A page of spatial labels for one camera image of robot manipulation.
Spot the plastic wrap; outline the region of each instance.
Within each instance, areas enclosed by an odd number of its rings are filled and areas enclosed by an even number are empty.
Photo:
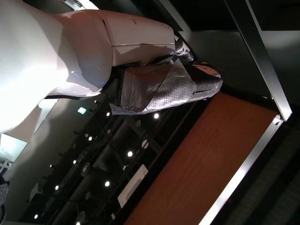
[[[121,104],[111,104],[112,113],[152,113],[211,97],[220,90],[222,80],[219,77],[188,66],[187,71],[180,60],[176,60],[173,65],[128,68],[124,75]]]

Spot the wooden surface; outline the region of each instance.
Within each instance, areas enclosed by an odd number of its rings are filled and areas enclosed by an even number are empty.
[[[218,93],[125,224],[199,224],[275,115]]]

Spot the bubble wrap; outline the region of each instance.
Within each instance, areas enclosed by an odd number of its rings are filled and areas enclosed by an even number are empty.
[[[134,72],[125,73],[121,104],[111,104],[113,114],[147,114],[198,101],[213,96],[222,85],[221,79],[216,82],[205,76],[194,82],[180,60],[173,65],[139,67]]]

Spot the gray wall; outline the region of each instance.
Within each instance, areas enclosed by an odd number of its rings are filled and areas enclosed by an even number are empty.
[[[300,31],[263,31],[262,39],[288,101],[300,105]],[[239,33],[193,32],[186,40],[202,61],[216,67],[224,84],[269,96]]]

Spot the wall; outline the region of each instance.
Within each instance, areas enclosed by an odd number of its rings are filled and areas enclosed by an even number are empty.
[[[238,32],[182,33],[197,56],[216,67],[224,84],[269,97],[264,81]],[[263,31],[262,40],[288,101],[300,105],[300,31]]]
[[[125,225],[197,225],[276,113],[218,93]]]

